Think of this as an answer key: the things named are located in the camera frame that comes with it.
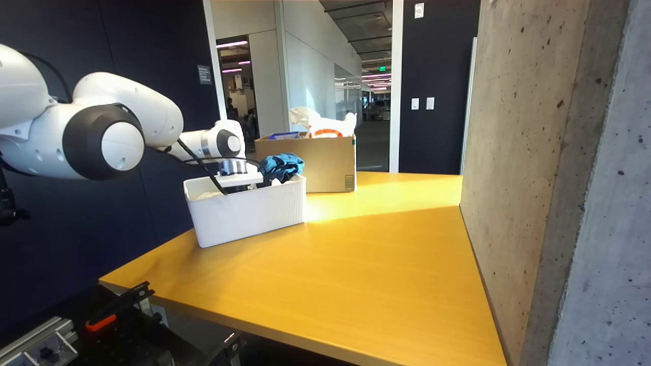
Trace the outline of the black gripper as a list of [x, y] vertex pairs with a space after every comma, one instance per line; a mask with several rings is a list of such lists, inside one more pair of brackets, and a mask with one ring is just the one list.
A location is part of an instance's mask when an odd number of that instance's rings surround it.
[[258, 184], [262, 181], [258, 167], [242, 159], [220, 159], [215, 175], [223, 189]]

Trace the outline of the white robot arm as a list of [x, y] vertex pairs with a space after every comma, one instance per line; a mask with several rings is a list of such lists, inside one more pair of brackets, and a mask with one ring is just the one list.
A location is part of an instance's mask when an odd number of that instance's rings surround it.
[[242, 125], [218, 119], [186, 130], [180, 108], [127, 77], [83, 75], [69, 101], [57, 101], [37, 64], [0, 45], [0, 161], [33, 176], [120, 179], [152, 148], [200, 164], [218, 189], [258, 184], [262, 175], [245, 161]]

